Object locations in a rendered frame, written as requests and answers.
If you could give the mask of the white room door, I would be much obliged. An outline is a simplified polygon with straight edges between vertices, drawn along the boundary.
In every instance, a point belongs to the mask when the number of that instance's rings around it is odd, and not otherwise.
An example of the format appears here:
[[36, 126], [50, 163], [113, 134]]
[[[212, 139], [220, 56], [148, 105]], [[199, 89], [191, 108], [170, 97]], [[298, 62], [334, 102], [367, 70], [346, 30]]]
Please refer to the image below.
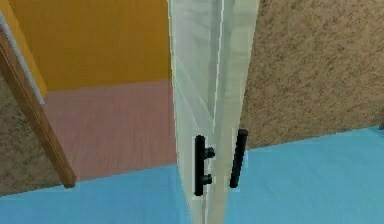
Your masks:
[[[260, 0], [168, 0], [177, 165], [191, 224], [224, 224]], [[215, 157], [195, 188], [195, 137]]]

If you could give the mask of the brown wooden door frame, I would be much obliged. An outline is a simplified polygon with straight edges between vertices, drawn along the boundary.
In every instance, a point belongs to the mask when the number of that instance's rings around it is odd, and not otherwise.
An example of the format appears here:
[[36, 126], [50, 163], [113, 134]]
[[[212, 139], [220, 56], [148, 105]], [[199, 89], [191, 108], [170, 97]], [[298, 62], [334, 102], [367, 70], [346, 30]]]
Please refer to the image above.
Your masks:
[[32, 126], [32, 130], [57, 172], [61, 183], [65, 188], [73, 188], [77, 180], [76, 175], [44, 114], [3, 26], [0, 26], [0, 72], [21, 107], [21, 111]]

